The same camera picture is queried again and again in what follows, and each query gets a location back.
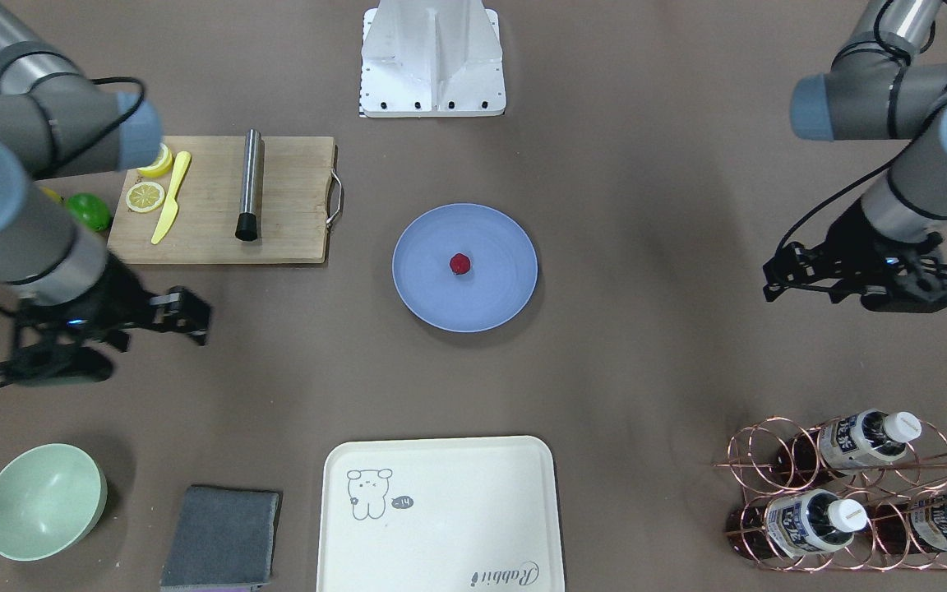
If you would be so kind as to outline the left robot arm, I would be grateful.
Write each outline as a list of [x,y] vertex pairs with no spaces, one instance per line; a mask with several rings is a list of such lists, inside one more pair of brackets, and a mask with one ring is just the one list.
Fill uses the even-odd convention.
[[[758,262],[794,212],[828,190],[834,152],[878,147],[940,122],[947,66],[913,67],[918,43],[869,15],[820,77],[787,90],[852,23],[865,1],[506,1],[504,71],[511,106],[470,119],[347,120],[347,48],[298,56],[270,49],[289,33],[255,29],[251,65],[232,76],[208,61],[189,96],[218,106],[215,130],[328,131],[342,143],[352,210],[332,236],[326,273],[339,293],[314,308],[285,301],[261,272],[237,274],[225,325],[294,332],[327,320],[398,344],[421,330],[486,348],[527,331],[681,340],[719,327],[760,282]],[[428,207],[472,201],[514,215],[538,249],[529,306],[484,332],[419,320],[390,281],[402,226]]]

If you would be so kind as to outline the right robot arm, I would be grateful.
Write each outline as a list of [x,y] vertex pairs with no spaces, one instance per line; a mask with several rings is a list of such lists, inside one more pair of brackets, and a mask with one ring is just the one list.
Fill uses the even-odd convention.
[[162,138],[146,84],[86,77],[0,3],[0,284],[18,298],[0,387],[101,382],[93,342],[150,325],[153,294],[38,183],[153,164]]

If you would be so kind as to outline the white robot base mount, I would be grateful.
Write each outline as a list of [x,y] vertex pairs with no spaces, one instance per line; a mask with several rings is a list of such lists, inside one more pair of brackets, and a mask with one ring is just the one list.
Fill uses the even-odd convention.
[[362,18],[358,115],[473,118],[506,111],[500,19],[481,1],[381,1]]

